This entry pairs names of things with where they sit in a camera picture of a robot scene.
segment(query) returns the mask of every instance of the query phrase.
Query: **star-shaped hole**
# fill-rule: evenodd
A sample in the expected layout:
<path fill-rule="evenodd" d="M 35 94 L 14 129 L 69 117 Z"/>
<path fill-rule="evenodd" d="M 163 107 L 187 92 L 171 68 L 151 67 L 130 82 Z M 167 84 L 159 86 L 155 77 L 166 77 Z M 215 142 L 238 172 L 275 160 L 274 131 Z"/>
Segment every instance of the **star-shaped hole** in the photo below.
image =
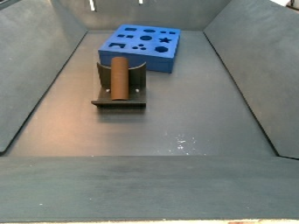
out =
<path fill-rule="evenodd" d="M 161 38 L 161 42 L 163 43 L 170 43 L 170 41 L 173 41 L 170 38 Z"/>

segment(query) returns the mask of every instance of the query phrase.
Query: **gray metal surface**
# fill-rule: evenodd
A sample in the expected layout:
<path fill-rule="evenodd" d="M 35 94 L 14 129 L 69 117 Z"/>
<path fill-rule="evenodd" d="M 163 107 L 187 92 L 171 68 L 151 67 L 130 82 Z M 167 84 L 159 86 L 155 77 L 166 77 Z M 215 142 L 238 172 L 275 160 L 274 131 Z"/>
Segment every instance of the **gray metal surface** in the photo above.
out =
<path fill-rule="evenodd" d="M 299 162 L 2 157 L 0 221 L 298 219 Z"/>
<path fill-rule="evenodd" d="M 20 0 L 4 0 L 0 3 L 0 10 L 3 10 L 4 8 L 7 8 L 8 6 L 11 6 L 12 4 L 16 4 L 18 2 L 20 2 Z"/>
<path fill-rule="evenodd" d="M 231 0 L 60 0 L 90 30 L 115 30 L 122 24 L 157 25 L 202 31 Z"/>
<path fill-rule="evenodd" d="M 43 97 L 87 30 L 56 0 L 0 13 L 0 152 Z"/>
<path fill-rule="evenodd" d="M 299 17 L 234 0 L 205 30 L 282 156 L 299 158 Z"/>
<path fill-rule="evenodd" d="M 8 156 L 274 156 L 249 106 L 201 31 L 182 33 L 173 74 L 147 72 L 146 110 L 99 110 L 98 49 L 90 32 Z"/>

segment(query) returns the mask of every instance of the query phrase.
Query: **shape sorter block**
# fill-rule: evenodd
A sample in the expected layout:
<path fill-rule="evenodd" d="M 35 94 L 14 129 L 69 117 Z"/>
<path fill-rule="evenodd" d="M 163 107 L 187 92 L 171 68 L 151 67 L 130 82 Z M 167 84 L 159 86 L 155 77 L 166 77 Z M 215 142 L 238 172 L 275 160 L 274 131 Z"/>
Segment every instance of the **shape sorter block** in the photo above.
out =
<path fill-rule="evenodd" d="M 123 24 L 99 48 L 101 64 L 111 66 L 114 57 L 127 57 L 130 67 L 146 63 L 147 70 L 171 73 L 182 31 Z"/>

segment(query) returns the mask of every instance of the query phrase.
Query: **metal bracket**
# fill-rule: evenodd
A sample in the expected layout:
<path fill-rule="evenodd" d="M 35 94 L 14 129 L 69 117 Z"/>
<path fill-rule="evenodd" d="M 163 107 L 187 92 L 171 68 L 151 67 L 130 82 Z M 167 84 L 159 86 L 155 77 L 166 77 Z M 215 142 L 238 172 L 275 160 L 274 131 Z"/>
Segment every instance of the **metal bracket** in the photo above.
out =
<path fill-rule="evenodd" d="M 129 69 L 129 101 L 111 100 L 111 67 L 98 63 L 102 89 L 97 101 L 98 107 L 146 107 L 146 63 Z"/>

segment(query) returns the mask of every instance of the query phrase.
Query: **brown cylinder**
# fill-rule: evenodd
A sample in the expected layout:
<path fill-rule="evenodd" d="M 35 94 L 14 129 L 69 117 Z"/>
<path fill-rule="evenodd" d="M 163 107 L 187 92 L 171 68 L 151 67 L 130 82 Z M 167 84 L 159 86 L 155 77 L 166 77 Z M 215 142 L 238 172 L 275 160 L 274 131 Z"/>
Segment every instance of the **brown cylinder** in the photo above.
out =
<path fill-rule="evenodd" d="M 111 100 L 129 100 L 129 60 L 125 57 L 111 61 Z"/>

